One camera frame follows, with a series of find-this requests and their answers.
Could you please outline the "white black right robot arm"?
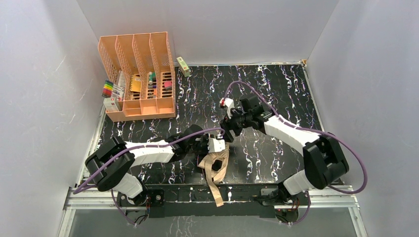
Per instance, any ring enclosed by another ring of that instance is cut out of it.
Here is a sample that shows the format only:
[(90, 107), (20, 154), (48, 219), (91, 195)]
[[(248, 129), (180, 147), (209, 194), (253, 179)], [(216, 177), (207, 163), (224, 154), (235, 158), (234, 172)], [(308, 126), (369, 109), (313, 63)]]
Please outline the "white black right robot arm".
[(233, 142), (245, 128), (253, 128), (263, 134), (278, 138), (300, 153), (304, 169), (278, 185), (278, 195), (290, 198), (301, 192), (323, 189), (349, 171), (349, 165), (339, 142), (329, 135), (305, 131), (282, 117), (266, 110), (256, 96), (240, 100), (242, 107), (235, 108), (234, 101), (222, 98), (220, 107), (227, 114), (220, 122), (224, 140)]

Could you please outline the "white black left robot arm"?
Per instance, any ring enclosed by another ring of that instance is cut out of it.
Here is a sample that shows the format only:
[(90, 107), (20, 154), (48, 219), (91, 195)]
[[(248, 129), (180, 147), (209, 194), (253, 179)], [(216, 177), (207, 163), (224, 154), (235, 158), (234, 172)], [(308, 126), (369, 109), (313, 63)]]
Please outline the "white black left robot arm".
[(149, 163), (170, 163), (182, 160), (187, 154), (215, 152), (216, 139), (198, 125), (192, 125), (183, 133), (174, 134), (154, 142), (133, 143), (122, 137), (112, 137), (86, 160), (90, 177), (74, 193), (96, 187), (98, 191), (117, 191), (128, 198), (136, 198), (146, 188), (134, 175), (132, 167)]

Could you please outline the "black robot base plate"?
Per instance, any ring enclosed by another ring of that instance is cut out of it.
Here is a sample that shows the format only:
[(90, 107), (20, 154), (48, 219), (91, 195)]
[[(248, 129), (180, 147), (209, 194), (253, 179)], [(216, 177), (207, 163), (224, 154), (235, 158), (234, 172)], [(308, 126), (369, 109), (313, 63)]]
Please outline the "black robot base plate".
[(278, 186), (218, 185), (223, 206), (217, 207), (207, 185), (148, 185), (136, 198), (117, 194), (117, 204), (129, 213), (145, 210), (150, 218), (175, 216), (258, 216), (293, 222), (304, 212), (308, 198), (300, 193), (282, 199)]

